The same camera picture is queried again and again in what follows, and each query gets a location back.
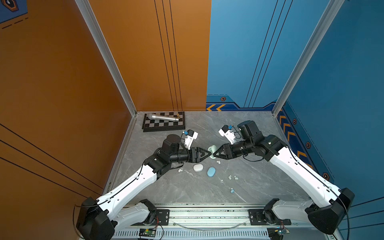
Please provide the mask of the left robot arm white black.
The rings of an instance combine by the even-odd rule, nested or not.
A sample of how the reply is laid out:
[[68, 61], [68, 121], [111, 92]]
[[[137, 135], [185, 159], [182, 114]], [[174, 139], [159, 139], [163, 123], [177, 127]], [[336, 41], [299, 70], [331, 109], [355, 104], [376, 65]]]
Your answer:
[[212, 152], [199, 147], [188, 149], [178, 135], [168, 135], [131, 177], [99, 198], [89, 197], [82, 202], [74, 222], [76, 232], [85, 240], [110, 240], [116, 231], [128, 226], [156, 225], [157, 208], [149, 200], [141, 200], [130, 208], [126, 204], [171, 170], [173, 163], [197, 164], [210, 155]]

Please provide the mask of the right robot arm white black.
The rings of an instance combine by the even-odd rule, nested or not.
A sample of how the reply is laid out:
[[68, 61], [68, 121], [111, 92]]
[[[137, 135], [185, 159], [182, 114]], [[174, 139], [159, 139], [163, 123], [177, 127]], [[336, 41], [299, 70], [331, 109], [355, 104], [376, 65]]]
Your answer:
[[277, 225], [283, 220], [297, 220], [311, 223], [322, 233], [332, 235], [343, 218], [348, 217], [354, 193], [324, 179], [277, 136], [264, 136], [254, 121], [244, 121], [238, 129], [242, 138], [239, 142], [235, 141], [231, 126], [225, 125], [219, 130], [219, 134], [229, 143], [219, 147], [213, 153], [214, 157], [231, 160], [255, 154], [282, 170], [310, 197], [303, 202], [272, 199], [264, 207], [264, 222]]

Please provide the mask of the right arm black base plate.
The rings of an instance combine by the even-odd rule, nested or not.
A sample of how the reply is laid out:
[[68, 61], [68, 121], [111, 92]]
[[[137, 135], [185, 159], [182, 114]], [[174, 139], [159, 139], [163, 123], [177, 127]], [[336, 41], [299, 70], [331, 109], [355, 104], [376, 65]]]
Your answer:
[[289, 226], [292, 224], [291, 220], [280, 220], [272, 211], [265, 211], [262, 209], [248, 210], [249, 218], [252, 226]]

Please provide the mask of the mint green earbud charging case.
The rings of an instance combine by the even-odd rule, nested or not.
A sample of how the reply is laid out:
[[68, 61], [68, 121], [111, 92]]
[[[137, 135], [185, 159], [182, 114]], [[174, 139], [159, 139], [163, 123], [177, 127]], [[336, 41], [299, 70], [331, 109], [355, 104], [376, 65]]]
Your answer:
[[214, 156], [214, 153], [218, 150], [218, 147], [216, 145], [212, 145], [208, 148], [208, 151], [211, 153], [210, 158], [211, 159], [216, 159]]

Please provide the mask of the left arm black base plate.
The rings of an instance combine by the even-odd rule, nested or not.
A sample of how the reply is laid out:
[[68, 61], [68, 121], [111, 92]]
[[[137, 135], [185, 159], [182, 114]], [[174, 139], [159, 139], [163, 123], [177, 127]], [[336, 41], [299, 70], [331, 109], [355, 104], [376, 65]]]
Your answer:
[[170, 219], [170, 210], [160, 209], [151, 211], [149, 216], [142, 223], [136, 223], [133, 226], [155, 226], [160, 224], [162, 226], [167, 226], [169, 224]]

